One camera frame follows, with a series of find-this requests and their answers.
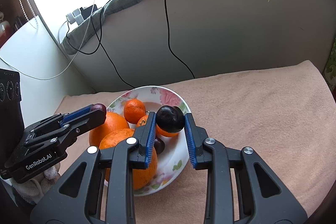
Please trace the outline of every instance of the camera lens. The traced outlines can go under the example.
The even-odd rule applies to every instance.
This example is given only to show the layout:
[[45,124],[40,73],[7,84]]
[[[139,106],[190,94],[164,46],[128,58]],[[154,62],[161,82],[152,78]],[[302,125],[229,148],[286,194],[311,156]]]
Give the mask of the camera lens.
[[19,93],[20,93],[20,86],[19,86],[19,83],[16,83],[15,84],[15,93],[17,96],[19,96]]
[[14,86],[12,82],[7,83],[7,95],[10,100],[14,97]]
[[6,96],[5,87],[3,86],[3,83],[0,84],[0,101],[3,102]]

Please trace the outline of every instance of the triangular cutout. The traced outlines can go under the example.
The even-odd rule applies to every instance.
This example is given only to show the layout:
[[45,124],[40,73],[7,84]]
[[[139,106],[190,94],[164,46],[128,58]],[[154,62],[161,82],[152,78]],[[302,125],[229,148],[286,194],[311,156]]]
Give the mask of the triangular cutout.
[[70,175],[70,177],[59,188],[59,192],[63,195],[76,198],[78,196],[79,188],[82,184],[86,162],[82,162],[79,167]]
[[264,198],[280,194],[279,187],[259,164],[254,164],[254,169],[257,174],[261,195]]

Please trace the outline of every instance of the red vase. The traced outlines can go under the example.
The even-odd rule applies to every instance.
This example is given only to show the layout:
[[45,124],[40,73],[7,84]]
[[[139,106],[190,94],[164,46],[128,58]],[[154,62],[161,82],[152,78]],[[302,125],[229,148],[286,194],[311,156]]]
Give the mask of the red vase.
[[6,43],[6,41],[12,36],[11,25],[8,21],[0,23],[0,48]]

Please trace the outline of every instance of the beige blanket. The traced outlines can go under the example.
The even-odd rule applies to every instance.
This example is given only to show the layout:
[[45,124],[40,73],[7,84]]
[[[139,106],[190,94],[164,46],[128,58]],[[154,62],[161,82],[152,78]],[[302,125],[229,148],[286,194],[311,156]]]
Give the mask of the beige blanket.
[[[336,107],[327,84],[310,61],[166,87],[184,98],[196,124],[209,136],[228,147],[254,148],[308,215],[320,205],[336,179]],[[122,93],[65,97],[57,112],[71,112],[91,103],[108,106]],[[67,149],[68,158],[60,173],[88,146],[86,133]],[[135,198],[136,221],[203,223],[205,197],[206,171],[195,171],[187,164],[163,190]]]

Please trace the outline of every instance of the floral plate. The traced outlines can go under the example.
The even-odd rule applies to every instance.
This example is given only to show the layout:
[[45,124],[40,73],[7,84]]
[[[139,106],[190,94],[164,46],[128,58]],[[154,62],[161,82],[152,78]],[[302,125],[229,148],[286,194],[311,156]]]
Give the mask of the floral plate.
[[[124,105],[128,100],[137,98],[141,100],[147,111],[157,112],[163,105],[178,106],[184,114],[191,112],[186,102],[175,92],[161,86],[142,86],[130,90],[117,98],[109,105],[107,111],[124,115]],[[160,136],[165,142],[165,150],[157,156],[158,165],[154,178],[143,188],[134,191],[135,196],[153,194],[169,185],[181,173],[189,160],[187,141],[184,129],[178,136],[167,138]]]

